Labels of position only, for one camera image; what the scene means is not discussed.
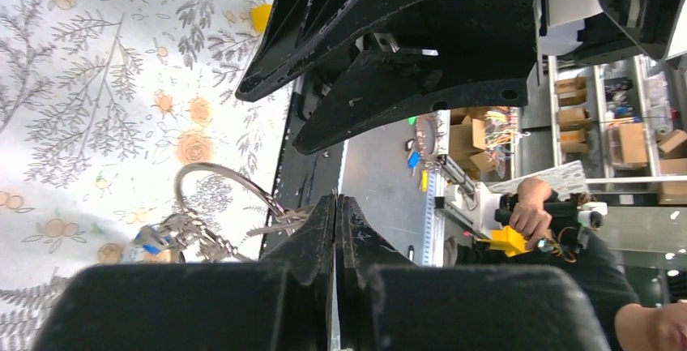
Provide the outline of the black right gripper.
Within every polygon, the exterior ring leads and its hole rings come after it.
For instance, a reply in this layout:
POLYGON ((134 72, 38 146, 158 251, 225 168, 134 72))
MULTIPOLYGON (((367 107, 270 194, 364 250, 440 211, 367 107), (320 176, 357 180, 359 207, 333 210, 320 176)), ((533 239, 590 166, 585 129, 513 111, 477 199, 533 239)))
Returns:
POLYGON ((527 104, 535 0, 274 0, 235 96, 258 101, 373 30, 400 47, 356 56, 294 139, 298 152, 438 110, 527 104))

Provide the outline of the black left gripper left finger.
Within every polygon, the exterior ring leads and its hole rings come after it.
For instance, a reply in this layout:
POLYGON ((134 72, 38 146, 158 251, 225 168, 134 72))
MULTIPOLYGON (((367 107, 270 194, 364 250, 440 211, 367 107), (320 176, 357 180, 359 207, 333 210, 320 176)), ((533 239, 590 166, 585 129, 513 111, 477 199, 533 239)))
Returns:
POLYGON ((327 350, 336 197, 250 263, 122 264, 79 272, 35 350, 327 350))

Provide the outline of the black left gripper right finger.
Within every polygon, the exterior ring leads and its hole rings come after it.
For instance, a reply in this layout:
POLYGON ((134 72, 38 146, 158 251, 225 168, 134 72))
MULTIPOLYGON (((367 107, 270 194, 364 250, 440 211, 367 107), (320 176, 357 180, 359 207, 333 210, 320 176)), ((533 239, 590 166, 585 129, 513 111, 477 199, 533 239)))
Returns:
POLYGON ((345 195, 335 221, 345 349, 608 349, 587 296, 560 268, 416 265, 345 195))

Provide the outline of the blue key tag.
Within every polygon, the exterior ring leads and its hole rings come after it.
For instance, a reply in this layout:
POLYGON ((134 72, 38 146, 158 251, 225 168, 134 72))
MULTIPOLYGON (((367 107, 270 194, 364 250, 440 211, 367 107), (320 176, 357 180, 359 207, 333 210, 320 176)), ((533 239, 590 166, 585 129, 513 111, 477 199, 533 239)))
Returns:
POLYGON ((132 240, 135 246, 142 248, 151 255, 158 255, 162 251, 169 249, 171 246, 170 241, 169 235, 165 235, 151 226, 142 227, 132 240))

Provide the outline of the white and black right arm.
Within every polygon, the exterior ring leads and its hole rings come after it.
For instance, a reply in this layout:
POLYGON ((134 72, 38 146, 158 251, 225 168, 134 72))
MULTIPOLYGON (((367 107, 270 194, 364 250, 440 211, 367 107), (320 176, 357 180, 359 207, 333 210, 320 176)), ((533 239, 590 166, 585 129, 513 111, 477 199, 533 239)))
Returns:
POLYGON ((255 102, 304 74, 328 86, 294 148, 311 154, 437 110, 527 103, 540 39, 573 25, 579 64, 686 51, 685 0, 274 0, 236 91, 255 102))

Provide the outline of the operator's hand on controller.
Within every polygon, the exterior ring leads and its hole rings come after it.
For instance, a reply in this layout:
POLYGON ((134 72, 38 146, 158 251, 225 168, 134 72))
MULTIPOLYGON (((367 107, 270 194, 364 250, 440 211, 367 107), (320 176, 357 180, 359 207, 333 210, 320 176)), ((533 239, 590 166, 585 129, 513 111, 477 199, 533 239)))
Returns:
POLYGON ((539 240, 551 238, 549 227, 552 217, 544 210, 544 203, 552 193, 547 182, 534 177, 518 185, 518 201, 509 226, 527 239, 527 250, 534 250, 539 240))

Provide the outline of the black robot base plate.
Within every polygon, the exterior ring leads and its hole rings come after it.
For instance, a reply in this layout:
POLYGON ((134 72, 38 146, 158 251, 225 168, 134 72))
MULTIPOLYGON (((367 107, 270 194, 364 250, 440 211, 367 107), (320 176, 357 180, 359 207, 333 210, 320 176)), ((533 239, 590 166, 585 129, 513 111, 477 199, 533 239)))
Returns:
POLYGON ((344 160, 344 144, 338 143, 311 155, 299 153, 293 140, 329 91, 315 74, 300 76, 289 87, 291 99, 271 189, 272 197, 287 212, 313 207, 324 195, 339 190, 344 160))

